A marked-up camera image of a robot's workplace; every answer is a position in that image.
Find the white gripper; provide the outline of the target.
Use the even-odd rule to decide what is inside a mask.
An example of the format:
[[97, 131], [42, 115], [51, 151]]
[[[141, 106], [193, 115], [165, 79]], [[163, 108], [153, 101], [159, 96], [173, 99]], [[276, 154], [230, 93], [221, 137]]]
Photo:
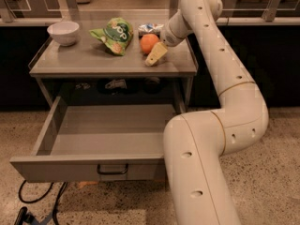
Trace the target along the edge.
[[168, 51], [168, 47], [179, 45], [192, 30], [180, 10], [178, 10], [163, 26], [160, 31], [160, 40], [154, 45], [152, 51], [147, 55], [145, 64], [153, 66]]

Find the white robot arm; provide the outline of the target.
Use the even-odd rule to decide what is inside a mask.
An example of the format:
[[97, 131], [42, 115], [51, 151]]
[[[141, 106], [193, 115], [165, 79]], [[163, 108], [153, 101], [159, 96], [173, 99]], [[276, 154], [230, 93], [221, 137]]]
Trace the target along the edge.
[[163, 149], [177, 225], [241, 225], [219, 157], [256, 143], [268, 127], [263, 95], [216, 20], [221, 0], [180, 0], [160, 39], [174, 47], [194, 34], [220, 107], [175, 116]]

